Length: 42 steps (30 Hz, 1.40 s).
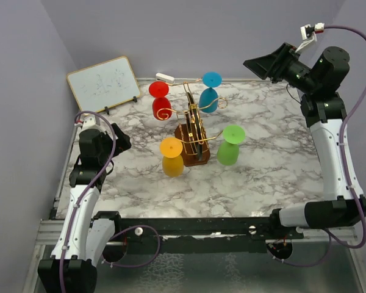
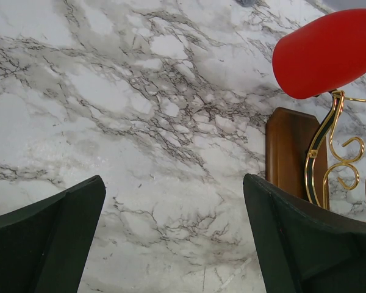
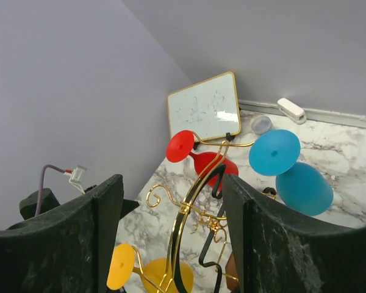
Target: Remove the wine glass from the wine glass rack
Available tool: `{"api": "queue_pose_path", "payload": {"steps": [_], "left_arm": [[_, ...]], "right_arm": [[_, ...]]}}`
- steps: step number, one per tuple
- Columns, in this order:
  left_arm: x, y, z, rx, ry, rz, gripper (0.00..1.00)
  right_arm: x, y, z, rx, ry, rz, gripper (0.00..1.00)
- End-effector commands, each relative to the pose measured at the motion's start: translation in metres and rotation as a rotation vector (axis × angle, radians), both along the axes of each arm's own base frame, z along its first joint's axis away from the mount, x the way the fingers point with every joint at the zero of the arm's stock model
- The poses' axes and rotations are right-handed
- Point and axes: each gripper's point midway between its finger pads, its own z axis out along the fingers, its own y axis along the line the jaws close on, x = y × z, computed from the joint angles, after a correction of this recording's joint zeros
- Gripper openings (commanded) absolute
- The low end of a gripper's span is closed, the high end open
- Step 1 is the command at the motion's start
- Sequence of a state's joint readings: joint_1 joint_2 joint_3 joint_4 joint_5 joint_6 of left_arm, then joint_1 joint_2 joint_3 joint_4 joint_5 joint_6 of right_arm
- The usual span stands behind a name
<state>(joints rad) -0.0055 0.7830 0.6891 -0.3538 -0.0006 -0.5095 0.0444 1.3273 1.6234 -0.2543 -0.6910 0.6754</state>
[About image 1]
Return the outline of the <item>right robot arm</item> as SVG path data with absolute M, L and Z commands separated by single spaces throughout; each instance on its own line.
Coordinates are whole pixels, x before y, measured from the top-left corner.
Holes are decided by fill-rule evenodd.
M 325 229 L 353 226 L 366 218 L 366 197 L 353 168 L 346 133 L 347 112 L 337 89 L 350 70 L 342 48 L 326 48 L 312 68 L 299 60 L 289 43 L 271 54 L 248 59 L 244 66 L 261 79 L 285 81 L 302 92 L 300 109 L 309 128 L 323 176 L 322 201 L 275 209 L 268 223 L 276 239 L 290 227 Z

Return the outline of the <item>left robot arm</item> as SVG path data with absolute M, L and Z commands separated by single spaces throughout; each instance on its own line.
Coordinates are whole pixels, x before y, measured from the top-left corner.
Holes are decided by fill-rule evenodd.
M 123 227 L 103 215 L 92 214 L 101 194 L 112 158 L 131 148 L 131 142 L 116 123 L 113 136 L 98 125 L 84 123 L 79 133 L 79 155 L 70 173 L 70 202 L 59 239 L 48 259 L 38 265 L 46 292 L 94 292 L 97 263 L 108 240 L 119 239 Z

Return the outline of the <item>blue wine glass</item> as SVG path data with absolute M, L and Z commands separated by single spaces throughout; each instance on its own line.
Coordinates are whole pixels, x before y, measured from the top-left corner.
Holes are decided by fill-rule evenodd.
M 218 93 L 216 87 L 221 85 L 222 77 L 219 73 L 211 71 L 202 77 L 203 84 L 207 87 L 199 98 L 199 108 L 204 113 L 215 112 L 218 107 Z

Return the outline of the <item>red wine glass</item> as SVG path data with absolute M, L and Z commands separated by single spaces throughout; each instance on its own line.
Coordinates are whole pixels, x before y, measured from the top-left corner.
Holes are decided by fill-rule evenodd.
M 154 97 L 152 103 L 153 116 L 158 120 L 171 117 L 171 104 L 167 98 L 169 86 L 162 81 L 155 81 L 149 86 L 149 94 Z

